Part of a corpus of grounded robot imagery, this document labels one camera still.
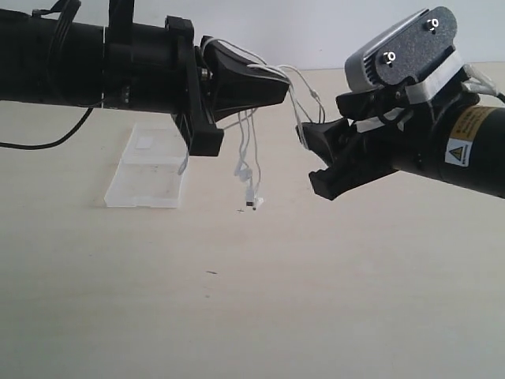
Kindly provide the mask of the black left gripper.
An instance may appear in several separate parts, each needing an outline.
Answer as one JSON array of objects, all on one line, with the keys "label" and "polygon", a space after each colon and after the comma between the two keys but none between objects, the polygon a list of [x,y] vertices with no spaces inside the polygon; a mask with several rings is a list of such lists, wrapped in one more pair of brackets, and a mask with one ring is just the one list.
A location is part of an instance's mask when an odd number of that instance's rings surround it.
[{"label": "black left gripper", "polygon": [[200,79],[193,38],[192,21],[182,17],[168,16],[162,27],[112,17],[105,32],[103,106],[169,114],[191,156],[216,157],[224,133],[215,122],[282,103],[290,82],[256,68],[211,36],[200,41],[201,64],[209,75]]}]

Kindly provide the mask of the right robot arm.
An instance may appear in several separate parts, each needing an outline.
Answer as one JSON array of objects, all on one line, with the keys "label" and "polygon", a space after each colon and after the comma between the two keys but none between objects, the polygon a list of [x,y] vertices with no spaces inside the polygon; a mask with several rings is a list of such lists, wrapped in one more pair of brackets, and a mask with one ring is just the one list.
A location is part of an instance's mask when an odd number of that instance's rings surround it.
[{"label": "right robot arm", "polygon": [[465,64],[428,102],[411,104],[404,80],[337,97],[341,118],[303,122],[296,131],[324,169],[309,173],[314,193],[333,201],[397,172],[504,196],[504,108],[481,96],[504,94]]}]

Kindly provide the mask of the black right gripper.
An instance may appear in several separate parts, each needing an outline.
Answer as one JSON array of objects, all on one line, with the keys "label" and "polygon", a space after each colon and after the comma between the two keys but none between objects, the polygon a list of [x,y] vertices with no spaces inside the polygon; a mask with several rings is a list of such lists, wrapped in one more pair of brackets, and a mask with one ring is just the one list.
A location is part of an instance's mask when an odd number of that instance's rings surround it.
[{"label": "black right gripper", "polygon": [[436,120],[432,101],[412,104],[405,90],[377,88],[336,96],[342,117],[303,122],[302,145],[327,166],[330,193],[345,193],[398,171],[396,160],[414,156]]}]

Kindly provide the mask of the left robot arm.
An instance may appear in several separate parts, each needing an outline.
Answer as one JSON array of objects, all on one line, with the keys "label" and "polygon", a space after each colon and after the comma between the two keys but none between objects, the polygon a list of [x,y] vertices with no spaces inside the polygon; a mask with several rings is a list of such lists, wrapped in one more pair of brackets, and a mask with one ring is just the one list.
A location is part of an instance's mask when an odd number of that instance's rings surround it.
[{"label": "left robot arm", "polygon": [[280,104],[289,83],[211,37],[195,44],[193,23],[168,16],[138,24],[134,2],[112,1],[105,26],[78,23],[78,1],[1,11],[4,101],[169,114],[191,156],[216,157],[218,122]]}]

